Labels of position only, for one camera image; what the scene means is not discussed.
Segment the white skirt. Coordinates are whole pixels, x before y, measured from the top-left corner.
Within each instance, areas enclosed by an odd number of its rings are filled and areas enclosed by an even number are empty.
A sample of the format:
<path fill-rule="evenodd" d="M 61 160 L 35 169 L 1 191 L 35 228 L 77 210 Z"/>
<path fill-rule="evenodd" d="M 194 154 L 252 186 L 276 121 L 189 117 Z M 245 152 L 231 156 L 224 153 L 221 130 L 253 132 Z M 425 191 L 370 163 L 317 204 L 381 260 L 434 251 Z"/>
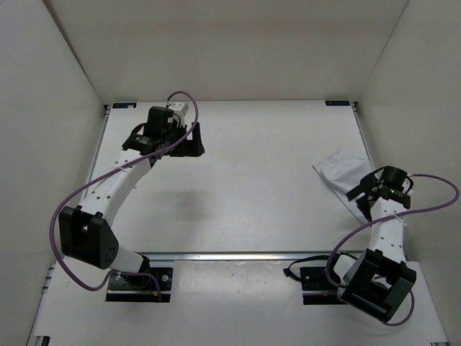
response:
<path fill-rule="evenodd" d="M 359 211 L 357 204 L 349 202 L 346 194 L 356 187 L 363 177 L 372 172 L 369 159 L 340 146 L 322 161 L 314 164 L 313 168 L 349 212 L 361 224 L 366 223 L 367 220 Z"/>

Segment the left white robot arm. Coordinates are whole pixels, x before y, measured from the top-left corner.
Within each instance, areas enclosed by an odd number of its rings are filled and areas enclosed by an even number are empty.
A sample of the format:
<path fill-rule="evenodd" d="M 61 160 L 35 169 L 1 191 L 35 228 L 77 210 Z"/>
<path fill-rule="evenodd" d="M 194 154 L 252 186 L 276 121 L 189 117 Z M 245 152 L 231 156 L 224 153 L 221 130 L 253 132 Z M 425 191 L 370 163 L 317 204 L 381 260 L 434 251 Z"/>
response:
<path fill-rule="evenodd" d="M 135 287 L 142 287 L 151 277 L 143 255 L 122 247 L 112 231 L 115 216 L 139 180 L 163 156 L 198 157 L 205 149 L 200 128 L 194 127 L 186 139 L 186 102 L 167 102 L 152 106 L 145 123 L 134 128 L 115 160 L 117 172 L 98 182 L 75 207 L 64 207 L 58 216 L 61 251 L 99 269 L 125 272 Z"/>

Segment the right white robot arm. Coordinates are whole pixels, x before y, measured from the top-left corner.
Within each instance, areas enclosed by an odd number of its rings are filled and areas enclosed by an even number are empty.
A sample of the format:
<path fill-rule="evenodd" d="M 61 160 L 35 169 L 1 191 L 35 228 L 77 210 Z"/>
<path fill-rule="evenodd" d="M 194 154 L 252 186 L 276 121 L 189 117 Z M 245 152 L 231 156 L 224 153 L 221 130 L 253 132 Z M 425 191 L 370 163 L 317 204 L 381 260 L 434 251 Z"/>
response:
<path fill-rule="evenodd" d="M 338 288 L 337 297 L 387 324 L 416 282 L 403 251 L 405 221 L 411 198 L 405 184 L 412 181 L 402 169 L 386 166 L 363 177 L 346 197 L 356 199 L 359 211 L 372 221 L 368 248 L 358 257 L 340 253 L 323 270 L 323 281 Z"/>

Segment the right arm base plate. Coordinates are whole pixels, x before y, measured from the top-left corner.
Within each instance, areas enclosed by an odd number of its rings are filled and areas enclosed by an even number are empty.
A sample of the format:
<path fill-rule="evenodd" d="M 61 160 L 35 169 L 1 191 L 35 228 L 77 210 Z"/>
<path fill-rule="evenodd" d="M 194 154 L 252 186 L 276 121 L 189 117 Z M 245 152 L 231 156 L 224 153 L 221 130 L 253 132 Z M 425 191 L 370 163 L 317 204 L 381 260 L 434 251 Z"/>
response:
<path fill-rule="evenodd" d="M 300 282 L 305 305 L 353 306 L 362 311 L 379 308 L 388 290 L 374 281 L 384 272 L 366 258 L 352 262 L 337 262 L 327 267 L 300 268 Z"/>

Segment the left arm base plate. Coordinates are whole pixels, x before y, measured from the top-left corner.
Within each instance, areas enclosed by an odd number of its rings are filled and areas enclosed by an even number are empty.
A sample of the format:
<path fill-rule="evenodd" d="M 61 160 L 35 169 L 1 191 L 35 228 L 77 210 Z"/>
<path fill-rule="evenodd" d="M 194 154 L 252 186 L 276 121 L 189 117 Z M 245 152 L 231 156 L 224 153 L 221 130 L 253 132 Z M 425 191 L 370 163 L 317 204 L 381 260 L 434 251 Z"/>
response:
<path fill-rule="evenodd" d="M 132 277 L 112 274 L 107 284 L 105 301 L 120 303 L 169 303 L 174 278 L 174 268 L 165 264 L 151 264 L 149 273 L 156 283 L 146 276 Z"/>

